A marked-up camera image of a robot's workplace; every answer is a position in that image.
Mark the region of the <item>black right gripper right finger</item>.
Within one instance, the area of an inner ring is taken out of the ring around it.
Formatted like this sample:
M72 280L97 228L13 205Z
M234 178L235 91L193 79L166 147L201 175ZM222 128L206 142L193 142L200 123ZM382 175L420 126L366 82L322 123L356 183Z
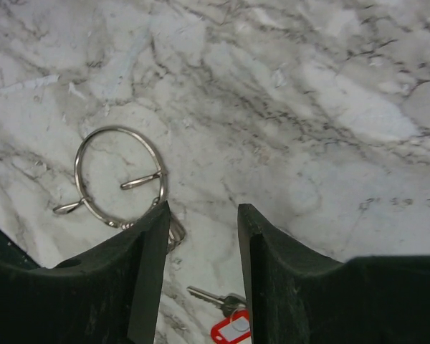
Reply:
M237 228L253 343L430 343L430 256L338 262L250 204Z

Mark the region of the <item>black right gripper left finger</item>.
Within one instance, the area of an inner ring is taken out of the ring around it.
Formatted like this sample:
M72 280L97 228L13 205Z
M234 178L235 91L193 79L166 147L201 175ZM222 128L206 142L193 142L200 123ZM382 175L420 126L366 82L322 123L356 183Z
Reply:
M162 203L53 268L0 230L0 343L152 343L170 219Z

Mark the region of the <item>silver keyring with clips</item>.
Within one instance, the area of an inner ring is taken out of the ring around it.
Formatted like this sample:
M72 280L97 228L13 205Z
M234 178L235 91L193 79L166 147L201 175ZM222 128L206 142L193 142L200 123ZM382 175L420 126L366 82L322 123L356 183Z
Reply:
M126 125L105 125L76 146L69 177L49 209L80 228L93 247L168 204L170 176L156 136Z

